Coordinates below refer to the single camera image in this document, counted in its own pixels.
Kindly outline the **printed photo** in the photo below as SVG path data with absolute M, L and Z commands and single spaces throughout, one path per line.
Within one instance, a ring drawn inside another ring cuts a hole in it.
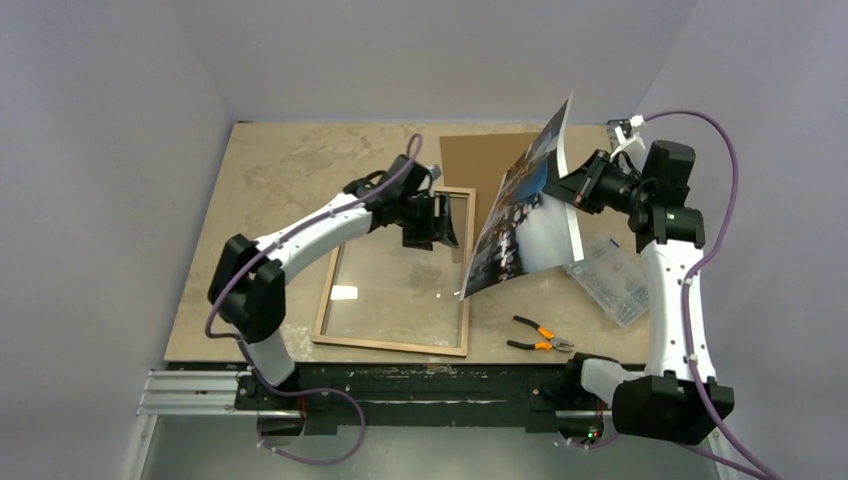
M 543 191 L 568 173 L 569 95 L 502 177 L 476 241 L 460 297 L 584 259 L 576 209 Z

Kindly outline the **brown cardboard backing board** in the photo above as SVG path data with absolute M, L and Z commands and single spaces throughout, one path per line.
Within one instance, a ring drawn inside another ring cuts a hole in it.
M 506 171 L 538 132 L 443 136 L 439 139 L 444 184 L 476 191 L 474 237 L 487 219 Z

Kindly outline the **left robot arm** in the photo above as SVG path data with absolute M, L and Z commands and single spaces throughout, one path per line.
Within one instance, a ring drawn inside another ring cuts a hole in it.
M 204 331 L 221 339 L 224 334 L 212 328 L 214 320 L 229 326 L 226 337 L 236 341 L 262 379 L 259 395 L 272 408 L 287 408 L 298 395 L 291 376 L 296 365 L 280 332 L 288 284 L 332 250 L 390 225 L 400 228 L 406 248 L 457 247 L 448 197 L 434 189 L 440 175 L 439 166 L 401 154 L 388 169 L 351 181 L 323 207 L 286 228 L 257 239 L 237 234 L 226 241 L 207 292 L 211 310 Z

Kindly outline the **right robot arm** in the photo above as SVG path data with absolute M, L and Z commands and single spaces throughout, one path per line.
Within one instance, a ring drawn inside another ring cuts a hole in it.
M 589 214 L 626 214 L 645 267 L 651 320 L 643 373 L 618 361 L 577 353 L 559 378 L 564 399 L 584 407 L 599 398 L 626 435 L 696 446 L 735 406 L 732 388 L 717 381 L 706 346 L 699 270 L 706 260 L 702 213 L 686 206 L 696 160 L 686 145 L 658 140 L 640 173 L 596 150 L 575 171 L 552 171 L 545 194 Z

